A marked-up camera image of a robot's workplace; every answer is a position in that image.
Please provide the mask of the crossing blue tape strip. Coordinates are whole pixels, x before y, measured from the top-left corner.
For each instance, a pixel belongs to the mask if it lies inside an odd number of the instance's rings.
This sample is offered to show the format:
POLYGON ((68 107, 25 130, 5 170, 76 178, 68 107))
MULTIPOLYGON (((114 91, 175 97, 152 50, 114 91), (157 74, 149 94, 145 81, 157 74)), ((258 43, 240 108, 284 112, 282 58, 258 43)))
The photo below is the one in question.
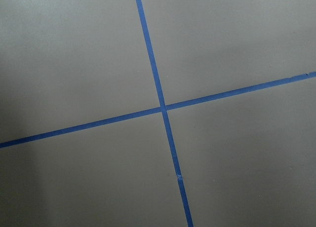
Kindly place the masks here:
MULTIPOLYGON (((213 94, 213 95, 209 95, 209 96, 204 96, 204 97, 199 97, 199 98, 195 98, 195 99, 191 99, 191 100, 186 100, 186 101, 166 105, 165 107, 166 107, 167 111, 170 111, 170 110, 174 110, 174 109, 192 106, 195 104, 201 104, 201 103, 205 103, 205 102, 209 102, 209 101, 233 97, 236 95, 245 94, 245 93, 249 93, 249 92, 253 92, 253 91, 257 91, 257 90, 263 90, 263 89, 270 88, 270 87, 294 83, 297 81, 310 79, 310 78, 313 78, 315 76, 316 76, 315 72, 310 72, 307 74, 301 74, 301 75, 297 75, 297 76, 293 76, 293 77, 287 77, 287 78, 283 78, 283 79, 278 79, 278 80, 274 80, 274 81, 269 81, 269 82, 260 83, 257 85, 244 87, 244 88, 225 91, 222 93, 217 93, 217 94, 213 94)), ((71 126, 71 127, 67 127, 67 128, 63 128, 63 129, 59 129, 59 130, 54 130, 54 131, 50 131, 50 132, 36 134, 36 135, 24 137, 24 138, 19 138, 19 139, 7 141, 7 142, 2 142, 0 144, 0 147, 3 149, 3 148, 7 148, 10 146, 14 146, 14 145, 24 144, 24 143, 28 143, 28 142, 32 142, 32 141, 36 141, 36 140, 42 140, 42 139, 46 139, 46 138, 50 138, 50 137, 54 137, 54 136, 64 135, 64 134, 77 132, 77 131, 81 131, 81 130, 85 130, 85 129, 90 129, 90 128, 94 128, 94 127, 98 127, 98 126, 103 126, 103 125, 107 125, 107 124, 111 124, 111 123, 121 122, 124 120, 130 120, 130 119, 137 118, 137 117, 143 117, 143 116, 147 116, 147 115, 151 115, 151 114, 157 114, 160 112, 161 112, 161 108, 156 107, 156 108, 138 111, 138 112, 134 112, 134 113, 128 113, 128 114, 115 116, 115 117, 111 117, 111 118, 107 118, 107 119, 102 119, 102 120, 98 120, 98 121, 94 121, 94 122, 89 122, 89 123, 71 126)))

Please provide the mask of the long blue tape strip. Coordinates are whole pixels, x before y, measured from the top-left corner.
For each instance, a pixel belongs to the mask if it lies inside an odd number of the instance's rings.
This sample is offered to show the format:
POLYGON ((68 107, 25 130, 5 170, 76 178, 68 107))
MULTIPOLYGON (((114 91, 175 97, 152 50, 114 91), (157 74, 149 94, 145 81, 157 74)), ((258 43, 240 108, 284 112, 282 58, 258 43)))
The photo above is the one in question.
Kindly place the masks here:
POLYGON ((142 4, 142 0, 135 0, 135 1, 136 1, 137 10, 138 10, 139 18, 140 18, 140 23, 141 23, 141 27, 142 27, 142 31, 143 31, 143 36, 144 36, 144 40, 145 40, 147 54, 149 57, 151 70, 152 70, 152 74, 153 74, 153 78, 154 78, 154 82, 155 82, 160 112, 162 115, 165 131, 166 131, 166 135, 167 135, 167 139, 168 139, 169 149, 170 149, 170 153, 171 153, 171 157, 172 157, 172 161, 173 161, 173 166, 174 166, 175 174, 177 177, 177 183, 178 183, 178 187, 179 187, 179 191, 180 191, 180 195, 181 195, 181 200, 182 200, 183 209, 184 209, 184 213, 185 213, 185 217, 186 217, 186 221, 187 221, 187 226, 193 227, 194 223, 193 223, 193 219, 191 216, 191 211, 190 211, 189 202, 188 202, 188 198, 187 198, 187 194, 186 194, 184 179, 183 179, 182 172, 181 172, 180 162, 178 159, 176 146, 174 143, 174 137, 173 137, 173 133, 172 133, 171 125, 170 125, 170 120, 169 120, 168 112, 167 112, 166 105, 165 105, 163 89, 162 89, 161 82, 160 82, 160 77, 159 77, 156 59, 155 59, 155 55, 154 55, 154 51, 153 51, 153 47, 152 47, 152 42, 151 42, 151 38, 150 38, 150 33, 149 33, 149 28, 148 28, 148 24, 147 24, 147 20, 146 20, 144 7, 142 4))

